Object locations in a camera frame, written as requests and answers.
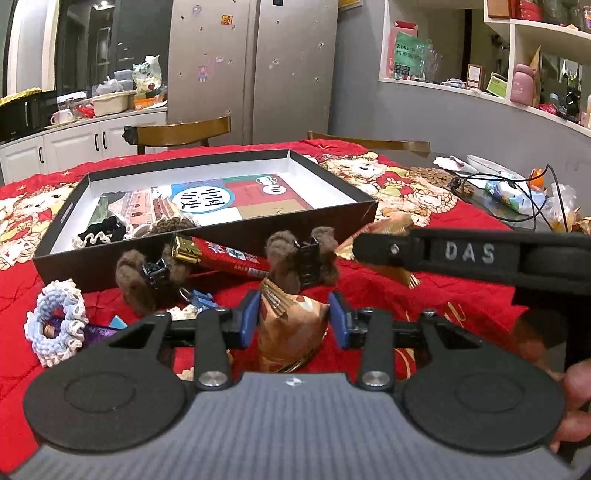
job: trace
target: blue crochet scrunchie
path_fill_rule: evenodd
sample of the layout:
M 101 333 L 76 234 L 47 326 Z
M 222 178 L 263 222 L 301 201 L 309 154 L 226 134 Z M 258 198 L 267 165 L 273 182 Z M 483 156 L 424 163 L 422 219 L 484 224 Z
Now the blue crochet scrunchie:
M 64 320 L 56 338 L 43 334 L 45 323 L 62 308 Z M 32 342 L 33 351 L 44 367 L 53 367 L 76 353 L 84 341 L 84 326 L 88 323 L 82 292 L 72 280 L 53 281 L 37 297 L 37 307 L 27 313 L 25 337 Z

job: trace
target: blue gripper pad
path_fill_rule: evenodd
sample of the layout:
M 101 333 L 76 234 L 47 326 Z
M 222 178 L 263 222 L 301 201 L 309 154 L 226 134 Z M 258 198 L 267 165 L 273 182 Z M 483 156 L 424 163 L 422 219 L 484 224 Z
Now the blue gripper pad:
M 253 294 L 251 301 L 244 308 L 242 321 L 240 325 L 240 339 L 242 347 L 247 348 L 254 337 L 256 325 L 258 323 L 259 305 L 261 304 L 261 292 Z
M 336 344 L 339 348 L 349 347 L 349 326 L 347 325 L 347 313 L 349 306 L 340 299 L 340 294 L 334 291 L 329 294 L 330 325 L 335 334 Z

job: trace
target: white mug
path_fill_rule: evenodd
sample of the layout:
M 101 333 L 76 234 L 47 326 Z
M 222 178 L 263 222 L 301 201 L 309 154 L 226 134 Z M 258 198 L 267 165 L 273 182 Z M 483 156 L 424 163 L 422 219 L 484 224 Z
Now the white mug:
M 52 125 L 55 125 L 69 122 L 70 120 L 74 120 L 74 115 L 70 112 L 69 108 L 66 108 L 65 110 L 58 110 L 54 113 L 51 116 L 50 122 Z

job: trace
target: black cable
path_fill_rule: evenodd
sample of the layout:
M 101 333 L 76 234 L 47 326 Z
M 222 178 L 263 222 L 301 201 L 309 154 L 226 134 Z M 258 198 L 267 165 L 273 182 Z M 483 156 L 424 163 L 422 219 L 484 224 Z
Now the black cable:
M 491 177 L 495 177 L 495 178 L 497 178 L 497 179 L 499 179 L 499 180 L 502 180 L 502 181 L 513 181 L 513 179 L 509 179 L 509 178 L 507 178 L 507 177 L 503 177 L 502 175 L 496 175 L 496 174 L 492 174 L 492 173 L 491 173 L 491 174 L 489 174 L 489 173 L 474 173 L 474 174 L 471 174 L 471 175 L 469 175 L 469 176 L 465 177 L 465 180 L 462 182 L 462 185 L 461 185 L 461 187 L 462 187 L 462 191 L 463 191 L 463 189 L 464 189 L 464 185 L 466 184 L 466 181 L 467 181 L 468 179 L 470 179 L 470 178 L 475 178 L 475 177 L 477 177 L 478 175 L 486 175 L 486 178 L 484 178 L 484 179 L 483 179 L 483 178 L 479 178 L 479 179 L 477 179 L 477 180 L 490 180 L 490 179 L 491 179 Z M 548 219 L 547 219 L 547 218 L 544 216 L 544 214 L 543 214 L 543 213 L 542 213 L 542 211 L 541 211 L 541 208 L 543 208 L 543 207 L 544 207 L 544 205 L 546 204 L 546 201 L 547 201 L 547 199 L 546 199 L 546 200 L 544 200 L 544 203 L 542 204 L 542 207 L 538 207 L 538 206 L 537 206 L 537 205 L 534 203 L 534 199 L 532 198 L 532 195 L 531 195 L 531 189 L 529 189 L 529 190 L 526 192 L 526 191 L 525 191 L 524 189 L 522 189 L 522 188 L 521 188 L 519 185 L 515 184 L 515 186 L 516 186 L 517 188 L 519 188 L 519 189 L 520 189 L 520 191 L 521 191 L 523 194 L 525 194 L 525 195 L 528 197 L 528 199 L 530 200 L 530 203 L 531 203 L 531 211 L 532 211 L 532 215 L 529 215 L 529 216 L 527 216 L 527 217 L 525 217 L 525 218 L 521 218 L 521 219 L 511 219 L 511 218 L 504 218 L 504 217 L 500 217 L 500 216 L 498 216 L 498 215 L 495 215 L 494 213 L 492 213 L 492 212 L 491 212 L 491 216 L 493 216 L 494 218 L 496 218 L 497 220 L 500 220 L 500 221 L 502 221 L 502 222 L 527 222 L 527 221 L 529 221 L 529 220 L 533 220 L 533 221 L 534 221 L 534 227 L 533 227 L 532 229 L 530 229 L 530 230 L 535 230 L 535 229 L 536 229 L 536 227 L 537 227 L 537 225 L 538 225 L 538 223 L 537 223 L 537 216 L 538 216 L 538 215 L 540 215 L 540 216 L 541 216 L 541 217 L 544 219 L 544 221 L 546 222 L 546 224 L 548 225 L 548 228 L 550 228 L 550 230 L 552 230 L 552 226 L 551 226 L 551 225 L 550 225 L 550 223 L 548 222 Z
M 517 220 L 503 218 L 503 217 L 494 215 L 492 212 L 491 212 L 491 216 L 493 216 L 494 218 L 496 218 L 498 220 L 501 220 L 502 222 L 526 222 L 528 220 L 532 220 L 533 219 L 533 221 L 534 221 L 534 228 L 533 228 L 533 230 L 535 230 L 535 228 L 537 226 L 537 216 L 540 215 L 544 219 L 544 221 L 546 222 L 546 224 L 548 225 L 548 227 L 550 228 L 550 230 L 554 230 L 552 228 L 552 226 L 550 225 L 548 219 L 544 216 L 544 214 L 541 211 L 541 209 L 546 204 L 547 199 L 544 201 L 544 203 L 542 204 L 541 207 L 538 207 L 534 203 L 534 201 L 533 201 L 533 197 L 532 197 L 532 194 L 531 194 L 531 188 L 529 188 L 528 191 L 526 192 L 524 189 L 521 188 L 520 185 L 518 185 L 518 182 L 521 182 L 521 181 L 531 181 L 531 180 L 536 180 L 536 179 L 542 178 L 548 170 L 550 170 L 552 172 L 552 176 L 554 177 L 554 182 L 555 182 L 556 188 L 557 188 L 558 201 L 560 203 L 560 209 L 561 209 L 562 216 L 563 216 L 564 230 L 566 232 L 568 232 L 569 231 L 569 227 L 568 227 L 568 223 L 567 223 L 566 213 L 564 211 L 564 202 L 563 202 L 563 199 L 562 199 L 562 195 L 560 193 L 560 183 L 558 182 L 558 178 L 556 176 L 556 172 L 554 171 L 554 169 L 552 168 L 552 166 L 549 165 L 549 164 L 546 164 L 546 167 L 545 167 L 545 169 L 544 169 L 544 171 L 542 173 L 540 173 L 539 175 L 537 175 L 535 177 L 530 177 L 528 179 L 515 180 L 515 179 L 509 179 L 507 177 L 503 177 L 502 175 L 488 174 L 488 173 L 474 173 L 474 174 L 470 174 L 470 175 L 468 175 L 466 177 L 461 177 L 462 183 L 461 183 L 460 187 L 462 189 L 462 193 L 465 194 L 464 185 L 466 184 L 466 182 L 469 179 L 490 180 L 491 177 L 493 177 L 493 178 L 496 178 L 496 179 L 499 179 L 499 180 L 502 180 L 502 181 L 514 182 L 515 183 L 515 186 L 517 188 L 519 188 L 520 191 L 522 191 L 523 194 L 525 194 L 528 197 L 528 199 L 530 200 L 530 203 L 531 203 L 531 206 L 532 206 L 532 215 L 529 215 L 526 218 L 517 219 Z

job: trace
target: red candy bar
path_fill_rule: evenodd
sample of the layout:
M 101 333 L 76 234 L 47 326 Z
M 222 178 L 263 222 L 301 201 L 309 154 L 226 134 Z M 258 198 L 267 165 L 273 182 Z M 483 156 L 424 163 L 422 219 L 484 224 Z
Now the red candy bar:
M 264 278 L 269 272 L 269 262 L 263 257 L 246 254 L 240 250 L 195 237 L 191 237 L 189 241 L 187 238 L 176 236 L 173 241 L 172 256 L 210 270 L 246 277 Z

